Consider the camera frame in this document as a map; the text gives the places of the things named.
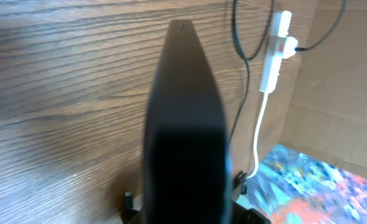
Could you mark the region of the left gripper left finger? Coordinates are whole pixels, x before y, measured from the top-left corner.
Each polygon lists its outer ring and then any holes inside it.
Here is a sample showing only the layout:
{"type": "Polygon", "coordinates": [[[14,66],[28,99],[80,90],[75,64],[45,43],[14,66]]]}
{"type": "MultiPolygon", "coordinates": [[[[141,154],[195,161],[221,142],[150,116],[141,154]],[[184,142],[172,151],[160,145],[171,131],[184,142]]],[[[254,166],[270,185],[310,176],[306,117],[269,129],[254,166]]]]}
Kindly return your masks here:
{"type": "Polygon", "coordinates": [[[123,224],[141,224],[142,209],[134,209],[134,198],[132,192],[124,193],[124,208],[121,212],[123,224]]]}

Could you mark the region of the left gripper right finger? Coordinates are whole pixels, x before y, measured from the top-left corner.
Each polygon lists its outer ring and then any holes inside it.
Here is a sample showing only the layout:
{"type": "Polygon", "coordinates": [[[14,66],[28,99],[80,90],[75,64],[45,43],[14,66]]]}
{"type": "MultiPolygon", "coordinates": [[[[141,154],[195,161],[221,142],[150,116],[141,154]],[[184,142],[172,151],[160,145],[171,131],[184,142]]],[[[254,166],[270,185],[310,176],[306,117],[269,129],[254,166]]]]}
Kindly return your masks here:
{"type": "Polygon", "coordinates": [[[232,224],[271,224],[271,221],[255,208],[244,208],[237,200],[246,195],[246,173],[240,171],[233,179],[232,224]]]}

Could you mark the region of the Galaxy smartphone blue screen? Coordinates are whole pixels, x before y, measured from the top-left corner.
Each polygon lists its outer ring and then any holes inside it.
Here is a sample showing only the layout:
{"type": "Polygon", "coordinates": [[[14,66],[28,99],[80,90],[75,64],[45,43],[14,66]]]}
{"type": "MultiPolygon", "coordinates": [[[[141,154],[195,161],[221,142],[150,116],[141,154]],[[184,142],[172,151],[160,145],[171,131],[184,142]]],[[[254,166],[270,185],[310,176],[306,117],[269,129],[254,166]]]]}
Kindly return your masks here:
{"type": "Polygon", "coordinates": [[[229,223],[231,161],[225,111],[190,20],[172,20],[144,130],[144,221],[229,223]]]}

